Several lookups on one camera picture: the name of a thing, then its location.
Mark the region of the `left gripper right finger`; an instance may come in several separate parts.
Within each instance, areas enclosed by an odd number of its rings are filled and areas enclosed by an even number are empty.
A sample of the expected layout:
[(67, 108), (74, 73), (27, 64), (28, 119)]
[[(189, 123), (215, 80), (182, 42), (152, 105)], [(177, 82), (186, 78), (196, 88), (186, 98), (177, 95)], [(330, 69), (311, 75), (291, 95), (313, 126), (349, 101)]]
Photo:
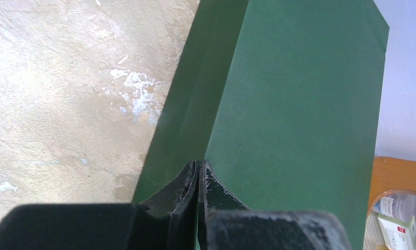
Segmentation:
[(319, 210), (251, 210), (216, 177), (210, 162), (199, 167), (200, 249), (351, 249), (343, 225)]

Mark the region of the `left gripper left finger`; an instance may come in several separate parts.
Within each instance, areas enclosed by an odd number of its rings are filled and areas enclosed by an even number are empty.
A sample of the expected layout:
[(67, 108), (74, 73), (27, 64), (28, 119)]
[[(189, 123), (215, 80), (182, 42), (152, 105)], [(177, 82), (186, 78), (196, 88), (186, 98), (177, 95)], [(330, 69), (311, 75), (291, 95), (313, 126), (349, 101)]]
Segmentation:
[(199, 162), (146, 200), (27, 204), (0, 222), (0, 249), (194, 249)]

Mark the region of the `green paper bag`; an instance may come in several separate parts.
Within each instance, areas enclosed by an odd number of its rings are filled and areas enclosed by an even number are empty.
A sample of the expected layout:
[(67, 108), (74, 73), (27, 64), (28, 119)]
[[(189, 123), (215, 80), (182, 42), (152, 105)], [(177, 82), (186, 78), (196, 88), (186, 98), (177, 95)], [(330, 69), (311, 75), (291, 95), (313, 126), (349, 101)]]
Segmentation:
[(362, 249), (389, 27), (374, 1), (200, 1), (134, 192), (190, 160), (255, 210), (324, 210)]

